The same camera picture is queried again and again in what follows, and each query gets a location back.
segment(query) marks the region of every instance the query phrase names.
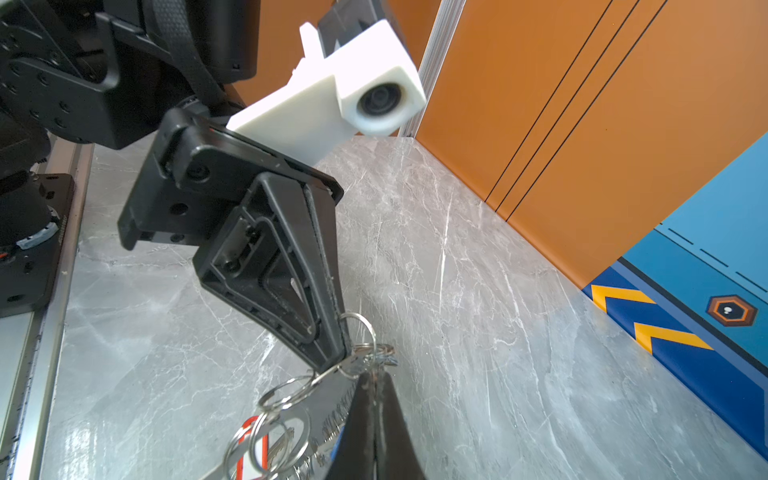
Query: bundle of keys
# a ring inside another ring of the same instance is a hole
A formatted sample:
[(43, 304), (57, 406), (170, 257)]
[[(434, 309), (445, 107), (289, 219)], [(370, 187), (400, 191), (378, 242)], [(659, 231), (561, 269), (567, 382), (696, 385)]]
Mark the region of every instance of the bundle of keys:
[(345, 318), (361, 321), (372, 342), (355, 345), (352, 355), (319, 375), (294, 377), (265, 393), (255, 421), (237, 431), (222, 462), (202, 480), (425, 478), (384, 368), (397, 366), (395, 349), (376, 342), (364, 316)]

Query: black mounting plate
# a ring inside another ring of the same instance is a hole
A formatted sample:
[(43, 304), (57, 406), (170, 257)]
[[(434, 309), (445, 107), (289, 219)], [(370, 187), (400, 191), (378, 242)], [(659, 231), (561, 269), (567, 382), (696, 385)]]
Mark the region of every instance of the black mounting plate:
[(181, 109), (157, 131), (118, 221), (139, 240), (199, 246), (202, 286), (317, 371), (349, 354), (331, 176)]
[(34, 180), (45, 189), (45, 203), (56, 210), (58, 232), (29, 250), (16, 249), (0, 263), (0, 317), (31, 312), (48, 304), (53, 293), (61, 242), (67, 228), (74, 181), (71, 175), (41, 175)]
[(148, 107), (153, 101), (147, 98), (151, 88), (140, 82), (136, 70), (159, 61), (115, 41), (113, 21), (104, 13), (97, 15), (108, 59), (108, 74), (101, 83), (33, 55), (21, 55), (35, 51), (30, 41), (9, 52), (14, 56), (5, 55), (10, 58), (0, 55), (0, 60), (5, 60), (0, 61), (0, 98), (17, 115), (26, 115), (57, 136), (77, 143), (93, 141), (118, 149), (151, 133), (160, 115)]

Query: orange wall panel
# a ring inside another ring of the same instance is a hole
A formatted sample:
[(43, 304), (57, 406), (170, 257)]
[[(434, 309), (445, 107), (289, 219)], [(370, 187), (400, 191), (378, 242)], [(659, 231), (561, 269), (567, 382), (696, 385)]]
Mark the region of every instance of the orange wall panel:
[[(578, 52), (578, 56), (573, 64), (571, 64), (568, 72), (557, 86), (554, 94), (545, 105), (541, 114), (536, 118), (533, 127), (525, 135), (522, 144), (515, 151), (508, 166), (504, 169), (502, 177), (488, 196), (486, 202), (491, 208), (496, 209), (499, 215), (505, 219), (509, 216), (510, 212), (504, 213), (504, 206), (500, 210), (499, 207), (502, 205), (502, 202), (504, 205), (510, 203), (509, 197), (513, 189), (519, 190), (522, 187), (525, 191), (530, 187), (530, 184), (525, 182), (527, 179), (521, 177), (524, 174), (536, 175), (541, 172), (543, 165), (535, 160), (544, 156), (547, 145), (553, 143), (555, 137), (558, 136), (558, 127), (561, 128), (563, 124), (564, 111), (568, 109), (571, 112), (575, 112), (580, 108), (581, 111), (578, 114), (584, 112), (587, 105), (579, 104), (577, 96), (580, 98), (584, 97), (584, 84), (588, 79), (593, 81), (595, 77), (600, 76), (600, 72), (595, 70), (597, 69), (598, 62), (602, 61), (609, 47), (612, 51), (615, 51), (617, 50), (617, 38), (619, 40), (628, 38), (628, 44), (623, 47), (624, 50), (619, 54), (619, 59), (621, 59), (621, 56), (627, 52), (632, 42), (647, 25), (648, 20), (658, 8), (658, 5), (655, 8), (651, 6), (651, 11), (647, 7), (650, 3), (642, 2), (641, 5), (640, 0), (613, 0), (609, 4), (600, 21), (590, 33), (588, 40)], [(647, 18), (638, 19), (639, 16), (646, 16), (638, 14), (638, 11), (643, 10), (649, 11), (650, 14), (647, 15)], [(601, 84), (605, 81), (605, 78), (600, 80)]]
[(587, 285), (768, 131), (767, 26), (763, 0), (666, 2), (509, 223)]
[(601, 46), (602, 53), (599, 58), (596, 62), (591, 62), (593, 64), (592, 69), (571, 96), (567, 107), (560, 112), (558, 119), (550, 127), (545, 139), (541, 143), (534, 143), (528, 146), (528, 152), (532, 152), (532, 157), (528, 157), (527, 163), (521, 168), (515, 182), (511, 187), (509, 187), (509, 183), (505, 185), (507, 192), (505, 199), (496, 210), (502, 218), (505, 220), (509, 219), (509, 216), (515, 211), (515, 208), (517, 208), (522, 198), (529, 191), (531, 185), (539, 178), (541, 172), (556, 155), (558, 148), (563, 144), (581, 116), (589, 108), (590, 103), (598, 96), (605, 82), (611, 77), (616, 67), (624, 59), (624, 56), (632, 48), (632, 45), (641, 36), (643, 30), (649, 25), (651, 19), (653, 19), (663, 4), (664, 0), (634, 0), (631, 11), (629, 13), (623, 12), (626, 16), (622, 15), (622, 21), (617, 22), (614, 30), (619, 25), (621, 25), (621, 28), (615, 32), (615, 36), (607, 45)]
[(408, 53), (418, 67), (422, 63), (440, 0), (389, 0), (389, 7), (400, 24)]
[(485, 199), (610, 3), (467, 2), (416, 138)]

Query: black cable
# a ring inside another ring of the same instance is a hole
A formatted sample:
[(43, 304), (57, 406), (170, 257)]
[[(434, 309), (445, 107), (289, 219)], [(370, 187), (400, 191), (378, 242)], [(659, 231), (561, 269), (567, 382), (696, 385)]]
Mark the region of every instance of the black cable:
[(152, 9), (176, 68), (192, 87), (200, 102), (208, 107), (224, 103), (226, 94), (197, 53), (190, 30), (186, 0), (154, 0)]

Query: gray marble surface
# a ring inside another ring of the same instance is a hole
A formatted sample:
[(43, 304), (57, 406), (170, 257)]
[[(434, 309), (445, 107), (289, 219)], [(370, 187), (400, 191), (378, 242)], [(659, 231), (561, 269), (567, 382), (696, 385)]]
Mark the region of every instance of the gray marble surface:
[[(199, 478), (260, 392), (306, 371), (198, 286), (194, 249), (122, 250), (151, 139), (97, 148), (42, 478)], [(425, 473), (768, 478), (768, 464), (429, 152), (356, 137), (319, 168), (348, 310), (394, 344)]]

